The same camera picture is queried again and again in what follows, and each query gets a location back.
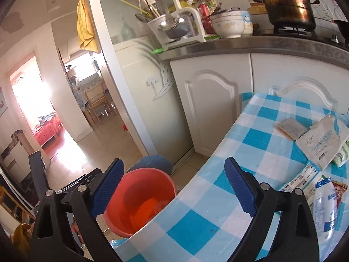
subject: table with tablecloth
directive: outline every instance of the table with tablecloth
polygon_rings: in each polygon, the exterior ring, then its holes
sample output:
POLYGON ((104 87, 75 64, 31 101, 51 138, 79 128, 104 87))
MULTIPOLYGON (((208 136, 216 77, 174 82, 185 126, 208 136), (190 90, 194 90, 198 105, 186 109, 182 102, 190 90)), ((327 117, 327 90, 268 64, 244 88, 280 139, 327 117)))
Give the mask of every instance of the table with tablecloth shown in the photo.
MULTIPOLYGON (((251 222, 244 213, 224 173, 224 162, 233 156, 244 171, 277 189, 291 181, 307 158, 276 126, 293 117, 309 128, 330 111, 304 102, 257 93, 242 95, 245 107, 213 155, 167 207, 144 228, 117 247, 129 262, 226 262, 251 222)), ((339 182, 347 180, 347 164, 329 165, 324 171, 339 182)), ((349 225, 349 204, 344 196, 335 233, 321 245, 320 260, 332 251, 349 225)), ((258 256, 268 254, 280 219, 272 225, 258 256)))

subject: white kitchen cabinet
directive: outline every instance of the white kitchen cabinet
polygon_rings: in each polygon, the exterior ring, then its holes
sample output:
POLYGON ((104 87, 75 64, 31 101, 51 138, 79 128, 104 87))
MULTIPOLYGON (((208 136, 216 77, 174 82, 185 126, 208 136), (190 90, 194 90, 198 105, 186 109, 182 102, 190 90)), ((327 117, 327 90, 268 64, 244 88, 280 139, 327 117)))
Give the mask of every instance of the white kitchen cabinet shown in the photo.
POLYGON ((251 54, 254 91, 348 112, 349 71, 318 60, 251 54))
POLYGON ((170 62, 195 151, 210 156, 241 112, 241 93, 253 91, 249 54, 170 62))
POLYGON ((30 173, 28 153, 20 143, 11 150, 3 162, 6 166, 9 166, 13 160, 16 161, 16 164, 11 167, 9 172, 19 184, 30 173))

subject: blue gripper pad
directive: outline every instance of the blue gripper pad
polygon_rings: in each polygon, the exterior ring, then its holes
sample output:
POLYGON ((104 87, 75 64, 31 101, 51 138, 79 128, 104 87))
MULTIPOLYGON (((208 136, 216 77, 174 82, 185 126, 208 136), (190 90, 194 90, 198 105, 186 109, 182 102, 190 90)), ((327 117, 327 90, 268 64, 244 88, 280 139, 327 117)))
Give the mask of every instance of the blue gripper pad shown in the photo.
POLYGON ((123 161, 115 159, 103 174, 100 184, 92 194, 92 208, 90 210, 92 217, 96 218, 98 215, 104 213, 116 187, 123 177, 123 172, 123 161))
POLYGON ((243 170, 233 157, 226 159, 224 163, 226 177, 233 188, 242 210, 254 217, 257 213, 256 196, 243 177, 243 170))

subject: kitchen countertop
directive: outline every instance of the kitchen countertop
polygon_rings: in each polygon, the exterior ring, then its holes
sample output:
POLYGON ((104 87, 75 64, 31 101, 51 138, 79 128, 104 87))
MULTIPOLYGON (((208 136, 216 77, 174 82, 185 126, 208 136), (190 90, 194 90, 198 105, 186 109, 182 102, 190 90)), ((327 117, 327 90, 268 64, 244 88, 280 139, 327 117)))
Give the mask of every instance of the kitchen countertop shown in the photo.
POLYGON ((305 38, 248 36, 216 39, 165 51, 159 59, 178 60, 206 55, 234 53, 274 53, 315 59, 349 69, 349 51, 341 46, 305 38))

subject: gas stove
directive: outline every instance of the gas stove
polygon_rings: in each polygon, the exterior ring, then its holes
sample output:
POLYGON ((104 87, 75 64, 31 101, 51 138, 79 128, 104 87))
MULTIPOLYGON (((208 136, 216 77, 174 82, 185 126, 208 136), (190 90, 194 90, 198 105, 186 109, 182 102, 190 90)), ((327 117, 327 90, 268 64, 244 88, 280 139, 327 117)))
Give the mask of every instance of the gas stove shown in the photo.
POLYGON ((349 51, 348 44, 339 42, 337 36, 333 35, 332 38, 318 36, 315 33, 315 31, 307 31, 306 29, 274 27, 274 29, 257 29, 254 31, 253 35, 254 36, 283 36, 283 37, 311 39, 311 40, 316 40, 322 43, 331 44, 349 51))

